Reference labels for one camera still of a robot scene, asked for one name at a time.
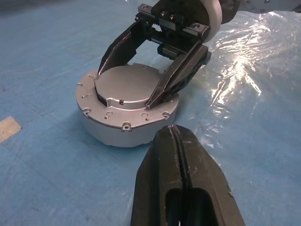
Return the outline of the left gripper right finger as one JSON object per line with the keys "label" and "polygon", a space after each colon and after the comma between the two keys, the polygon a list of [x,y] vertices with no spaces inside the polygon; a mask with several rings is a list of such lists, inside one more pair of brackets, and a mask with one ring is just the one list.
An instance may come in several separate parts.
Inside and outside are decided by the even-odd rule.
{"label": "left gripper right finger", "polygon": [[245,226],[221,168],[187,128],[174,126],[183,179],[181,226]]}

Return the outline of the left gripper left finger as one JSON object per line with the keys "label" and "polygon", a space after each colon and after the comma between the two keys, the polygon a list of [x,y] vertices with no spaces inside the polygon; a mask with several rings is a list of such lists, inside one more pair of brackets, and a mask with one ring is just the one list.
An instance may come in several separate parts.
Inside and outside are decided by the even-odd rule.
{"label": "left gripper left finger", "polygon": [[179,125],[156,133],[137,171],[130,226],[189,225],[188,134]]}

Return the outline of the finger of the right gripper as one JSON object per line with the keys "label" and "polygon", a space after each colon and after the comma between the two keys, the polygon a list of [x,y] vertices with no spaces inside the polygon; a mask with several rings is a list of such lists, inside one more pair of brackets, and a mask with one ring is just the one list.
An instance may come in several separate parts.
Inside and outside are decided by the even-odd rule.
{"label": "finger of the right gripper", "polygon": [[130,25],[106,50],[101,59],[98,75],[111,68],[126,65],[136,55],[136,50],[147,40],[150,30],[149,20],[138,20]]}
{"label": "finger of the right gripper", "polygon": [[179,55],[169,66],[159,81],[146,107],[152,109],[169,101],[180,90],[188,85],[201,66],[206,65],[211,58],[208,47],[198,40],[188,53]]}

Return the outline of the silver motor end cover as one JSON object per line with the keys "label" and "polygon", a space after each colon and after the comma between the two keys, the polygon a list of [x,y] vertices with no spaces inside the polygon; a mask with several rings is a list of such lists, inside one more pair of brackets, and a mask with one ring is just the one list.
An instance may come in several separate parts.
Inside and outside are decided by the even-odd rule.
{"label": "silver motor end cover", "polygon": [[76,88],[77,104],[85,118],[122,131],[174,122],[178,95],[151,109],[146,105],[162,77],[157,69],[134,63],[101,75],[97,72],[86,73]]}

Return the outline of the silver motor housing copper windings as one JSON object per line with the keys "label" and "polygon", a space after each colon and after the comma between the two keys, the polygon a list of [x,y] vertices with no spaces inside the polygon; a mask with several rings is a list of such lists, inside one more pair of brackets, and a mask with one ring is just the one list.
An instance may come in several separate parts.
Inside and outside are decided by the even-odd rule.
{"label": "silver motor housing copper windings", "polygon": [[175,113],[163,112],[155,122],[152,122],[146,113],[142,113],[139,119],[143,125],[136,128],[132,127],[133,124],[129,121],[122,122],[120,128],[115,128],[100,124],[86,116],[82,116],[81,119],[87,132],[103,144],[130,148],[151,142],[161,128],[173,124]]}

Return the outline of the clear plastic film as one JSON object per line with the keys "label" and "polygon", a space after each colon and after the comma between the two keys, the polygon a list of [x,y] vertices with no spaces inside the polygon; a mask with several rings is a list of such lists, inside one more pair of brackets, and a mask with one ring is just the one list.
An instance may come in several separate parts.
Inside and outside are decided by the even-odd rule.
{"label": "clear plastic film", "polygon": [[247,226],[301,226],[301,13],[240,12],[209,46],[196,135]]}

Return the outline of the yellow tape piece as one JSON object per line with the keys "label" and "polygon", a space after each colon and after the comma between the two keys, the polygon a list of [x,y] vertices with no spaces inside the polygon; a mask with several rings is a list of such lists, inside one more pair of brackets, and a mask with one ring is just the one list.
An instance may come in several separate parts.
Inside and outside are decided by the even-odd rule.
{"label": "yellow tape piece", "polygon": [[21,125],[12,117],[9,116],[0,121],[0,143],[9,139],[22,129]]}

